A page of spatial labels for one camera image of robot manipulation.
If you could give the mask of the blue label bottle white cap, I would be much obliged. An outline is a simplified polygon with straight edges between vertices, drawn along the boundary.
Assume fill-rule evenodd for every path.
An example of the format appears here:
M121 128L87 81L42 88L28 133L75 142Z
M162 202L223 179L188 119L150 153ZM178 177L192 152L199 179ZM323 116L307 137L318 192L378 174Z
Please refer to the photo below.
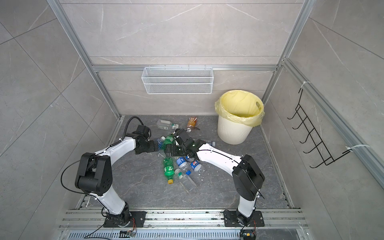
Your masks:
M156 141L157 141L157 144L158 144L158 149L159 150L163 150L164 149L164 142L165 142L166 138L164 136L158 138Z

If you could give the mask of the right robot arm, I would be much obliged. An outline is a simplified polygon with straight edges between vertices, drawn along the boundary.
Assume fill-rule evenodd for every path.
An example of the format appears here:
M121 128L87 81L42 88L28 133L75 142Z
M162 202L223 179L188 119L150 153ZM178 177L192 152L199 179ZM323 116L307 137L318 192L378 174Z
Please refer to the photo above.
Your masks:
M236 217L241 225L252 221L255 205L265 176L250 155L235 156L220 151L206 141L193 139L184 129L176 131L164 140L163 150L167 157L193 158L191 168L198 171L200 162L206 162L222 169L232 176L235 189L240 195Z

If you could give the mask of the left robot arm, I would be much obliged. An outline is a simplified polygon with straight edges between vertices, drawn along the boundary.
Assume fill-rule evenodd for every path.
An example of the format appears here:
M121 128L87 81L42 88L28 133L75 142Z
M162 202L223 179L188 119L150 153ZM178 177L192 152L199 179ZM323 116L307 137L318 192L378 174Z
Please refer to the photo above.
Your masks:
M117 142L95 153L82 155L75 187L91 195L113 216L123 215L128 211L128 204L123 201L113 188L112 166L125 154L134 151L141 153L157 152L158 145L150 139L151 130L139 125L133 133L125 133Z

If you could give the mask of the white plastic waste bin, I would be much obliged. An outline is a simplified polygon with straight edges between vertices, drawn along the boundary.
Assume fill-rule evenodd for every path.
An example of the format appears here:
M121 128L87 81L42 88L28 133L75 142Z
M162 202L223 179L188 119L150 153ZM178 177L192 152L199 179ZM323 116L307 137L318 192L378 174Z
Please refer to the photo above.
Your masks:
M235 123L219 116L218 136L227 144L239 145L243 143L252 129L253 127Z

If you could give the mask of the yellow bin liner bag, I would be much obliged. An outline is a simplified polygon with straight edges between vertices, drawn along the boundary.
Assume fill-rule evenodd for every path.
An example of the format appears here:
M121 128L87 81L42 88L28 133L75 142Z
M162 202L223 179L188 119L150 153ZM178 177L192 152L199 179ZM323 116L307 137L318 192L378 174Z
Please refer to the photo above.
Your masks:
M249 127L259 126L265 116L262 100L244 90L231 90L215 102L216 113L231 122Z

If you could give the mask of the green bottle upper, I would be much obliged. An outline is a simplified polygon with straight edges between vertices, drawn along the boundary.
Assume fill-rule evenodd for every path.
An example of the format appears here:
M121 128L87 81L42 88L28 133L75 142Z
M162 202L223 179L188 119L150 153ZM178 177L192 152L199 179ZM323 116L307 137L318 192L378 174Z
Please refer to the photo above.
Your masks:
M164 140L164 145L172 144L175 141L175 138L172 135L169 135Z

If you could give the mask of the green Sprite bottle yellow cap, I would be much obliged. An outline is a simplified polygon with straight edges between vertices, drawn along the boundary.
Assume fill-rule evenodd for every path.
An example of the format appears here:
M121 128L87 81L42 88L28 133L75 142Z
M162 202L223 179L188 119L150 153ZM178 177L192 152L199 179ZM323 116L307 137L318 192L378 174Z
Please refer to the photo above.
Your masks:
M174 162L171 158L165 158L163 159L163 169L164 169L164 175L167 179L168 184L174 183Z

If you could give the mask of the blue label bottle centre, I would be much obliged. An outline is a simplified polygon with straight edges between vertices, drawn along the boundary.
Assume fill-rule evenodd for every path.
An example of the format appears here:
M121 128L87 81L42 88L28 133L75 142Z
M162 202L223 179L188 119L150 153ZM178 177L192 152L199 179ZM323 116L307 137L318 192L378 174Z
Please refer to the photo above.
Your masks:
M178 165L178 168L175 170L176 176L179 178L182 173L186 175L191 175L191 166L190 163L187 162L187 160L184 157L180 157L176 160L176 164Z

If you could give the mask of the Pepsi blue label bottle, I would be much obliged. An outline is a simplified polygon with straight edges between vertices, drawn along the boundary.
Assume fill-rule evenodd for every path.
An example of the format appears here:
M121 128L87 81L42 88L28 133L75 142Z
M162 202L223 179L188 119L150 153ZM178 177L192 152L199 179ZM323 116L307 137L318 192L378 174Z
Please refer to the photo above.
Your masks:
M190 170L191 172L196 173L199 177L203 177L205 174L204 166L196 160L190 163Z

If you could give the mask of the amber tea bottle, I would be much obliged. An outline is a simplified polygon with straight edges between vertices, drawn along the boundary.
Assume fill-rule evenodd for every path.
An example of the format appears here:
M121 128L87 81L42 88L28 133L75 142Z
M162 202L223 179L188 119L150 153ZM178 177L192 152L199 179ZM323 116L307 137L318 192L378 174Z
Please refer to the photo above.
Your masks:
M187 132L190 133L192 129L194 129L197 125L197 117L190 117L187 124Z

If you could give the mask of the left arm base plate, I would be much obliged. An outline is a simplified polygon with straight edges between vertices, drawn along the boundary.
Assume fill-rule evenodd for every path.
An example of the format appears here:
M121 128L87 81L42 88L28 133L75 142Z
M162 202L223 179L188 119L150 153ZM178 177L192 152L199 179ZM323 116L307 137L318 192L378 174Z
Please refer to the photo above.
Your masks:
M120 215L112 215L107 213L105 228L132 228L135 224L136 227L142 228L146 219L147 212L122 212Z

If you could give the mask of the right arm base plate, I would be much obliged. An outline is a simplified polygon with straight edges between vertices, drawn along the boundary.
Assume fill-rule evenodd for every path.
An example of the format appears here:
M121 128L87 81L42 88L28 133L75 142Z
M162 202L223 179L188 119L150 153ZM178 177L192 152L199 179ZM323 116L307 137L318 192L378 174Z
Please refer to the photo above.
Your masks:
M223 215L226 227L243 227L253 225L258 228L265 226L264 217L260 211L253 211L250 217L245 217L238 210L224 210Z

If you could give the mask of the aluminium front rail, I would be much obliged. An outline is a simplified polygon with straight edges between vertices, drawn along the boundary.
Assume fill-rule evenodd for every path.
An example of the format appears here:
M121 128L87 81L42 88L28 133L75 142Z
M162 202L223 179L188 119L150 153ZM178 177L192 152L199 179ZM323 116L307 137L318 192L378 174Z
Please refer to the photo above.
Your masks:
M230 210L135 210L135 222L108 228L97 208L68 210L55 240L311 240L299 209L258 210L243 227Z

